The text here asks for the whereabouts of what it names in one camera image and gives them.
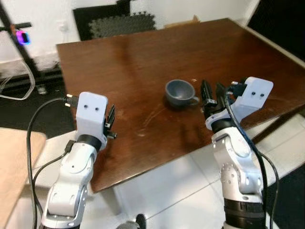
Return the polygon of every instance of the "white wire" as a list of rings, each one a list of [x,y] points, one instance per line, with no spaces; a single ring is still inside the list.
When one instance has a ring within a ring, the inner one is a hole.
[[[6,95],[2,95],[0,94],[0,98],[5,98],[5,99],[13,99],[13,100],[25,100],[29,97],[29,95],[32,93],[32,91],[35,88],[35,78],[33,76],[32,71],[30,70],[29,66],[25,63],[22,62],[23,65],[25,66],[25,68],[28,71],[28,75],[30,78],[30,88],[28,90],[28,92],[26,92],[26,94],[22,97],[22,98],[15,98],[15,97],[10,97],[10,96],[6,96]],[[0,85],[0,93],[2,92],[2,90],[4,89],[5,84],[12,78],[12,76],[8,77],[7,79],[5,79],[2,84]]]

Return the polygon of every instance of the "white wall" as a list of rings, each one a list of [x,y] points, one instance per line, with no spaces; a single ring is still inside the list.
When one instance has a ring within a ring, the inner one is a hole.
[[[249,5],[258,0],[137,0],[131,2],[131,11],[146,10],[156,15],[158,29],[165,24],[190,20],[196,14],[201,21],[229,17],[243,19]],[[32,28],[24,29],[30,34],[31,45],[26,46],[31,56],[55,53],[55,45],[79,41],[72,9],[114,4],[116,0],[2,0],[14,23],[30,21]],[[66,21],[65,37],[58,30],[58,21]],[[7,33],[0,33],[0,62],[20,59]]]

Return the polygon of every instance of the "gray mug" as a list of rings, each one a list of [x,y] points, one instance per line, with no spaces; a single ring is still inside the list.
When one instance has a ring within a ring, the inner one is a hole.
[[[165,86],[165,95],[172,106],[197,105],[199,98],[195,96],[193,86],[184,80],[172,80]]]

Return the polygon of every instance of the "black stand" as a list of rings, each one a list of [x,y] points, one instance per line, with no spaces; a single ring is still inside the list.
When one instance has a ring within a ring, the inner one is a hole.
[[[0,27],[0,31],[7,31],[10,35],[11,40],[14,42],[16,48],[18,49],[20,55],[23,57],[25,63],[28,65],[28,67],[30,68],[31,72],[33,73],[33,76],[35,78],[35,80],[37,80],[38,78],[41,77],[40,72],[38,71],[33,59],[29,56],[29,54],[27,53],[26,49],[19,44],[17,37],[15,36],[14,31],[12,31],[12,26],[14,26],[15,29],[21,29],[21,28],[27,28],[27,27],[31,27],[31,23],[27,22],[27,23],[20,23],[20,24],[13,24],[8,16],[8,14],[6,13],[2,2],[0,1],[0,19],[3,22],[4,27]]]

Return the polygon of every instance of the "wooden table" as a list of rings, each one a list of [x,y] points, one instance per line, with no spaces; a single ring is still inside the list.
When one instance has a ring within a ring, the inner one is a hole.
[[[23,130],[0,128],[0,229],[5,227],[28,177],[26,135]],[[32,132],[33,164],[45,141],[44,134]]]
[[[91,91],[116,105],[110,140],[98,155],[93,191],[135,177],[211,142],[200,107],[171,109],[165,84],[202,79],[215,88],[245,77],[274,82],[264,108],[242,121],[257,125],[305,105],[305,69],[229,19],[58,45],[67,91]]]

